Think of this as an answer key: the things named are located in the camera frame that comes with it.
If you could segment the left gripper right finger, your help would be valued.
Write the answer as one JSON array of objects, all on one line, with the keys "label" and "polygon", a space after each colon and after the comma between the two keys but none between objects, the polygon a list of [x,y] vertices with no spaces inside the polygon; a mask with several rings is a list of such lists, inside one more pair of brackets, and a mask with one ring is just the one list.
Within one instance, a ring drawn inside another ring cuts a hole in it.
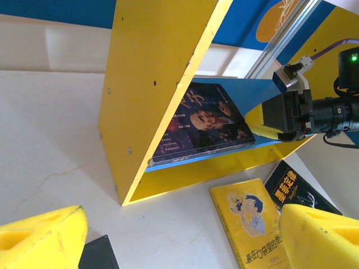
[{"label": "left gripper right finger", "polygon": [[292,268],[358,268],[358,220],[286,204],[279,228]]}]

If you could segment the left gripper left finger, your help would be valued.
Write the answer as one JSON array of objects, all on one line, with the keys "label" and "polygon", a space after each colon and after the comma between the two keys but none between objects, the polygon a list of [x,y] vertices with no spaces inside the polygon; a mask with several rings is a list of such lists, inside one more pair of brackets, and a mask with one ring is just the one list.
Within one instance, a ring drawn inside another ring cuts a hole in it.
[{"label": "left gripper left finger", "polygon": [[1,268],[78,268],[87,234],[80,205],[1,225]]}]

